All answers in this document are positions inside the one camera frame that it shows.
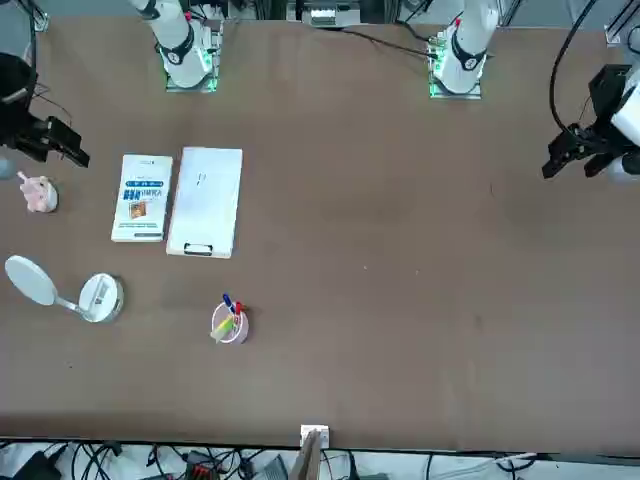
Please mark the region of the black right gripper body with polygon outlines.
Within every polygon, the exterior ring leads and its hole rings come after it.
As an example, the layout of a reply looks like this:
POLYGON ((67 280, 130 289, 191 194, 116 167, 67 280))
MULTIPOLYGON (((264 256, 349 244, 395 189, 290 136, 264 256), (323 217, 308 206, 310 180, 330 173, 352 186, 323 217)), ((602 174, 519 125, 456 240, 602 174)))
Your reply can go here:
POLYGON ((45 148, 45 123, 30 113, 32 68, 9 53, 1 53, 1 144, 45 148))

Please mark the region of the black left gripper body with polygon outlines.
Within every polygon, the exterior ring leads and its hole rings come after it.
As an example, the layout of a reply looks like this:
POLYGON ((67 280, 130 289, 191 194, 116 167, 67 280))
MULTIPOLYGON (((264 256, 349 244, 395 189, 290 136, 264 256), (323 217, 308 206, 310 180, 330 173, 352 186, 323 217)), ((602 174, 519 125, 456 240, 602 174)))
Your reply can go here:
POLYGON ((631 66, 628 64, 607 64, 589 82, 595 121, 576 131, 583 142, 606 148, 626 148, 631 145, 611 123, 612 116, 623 97, 630 69, 631 66))

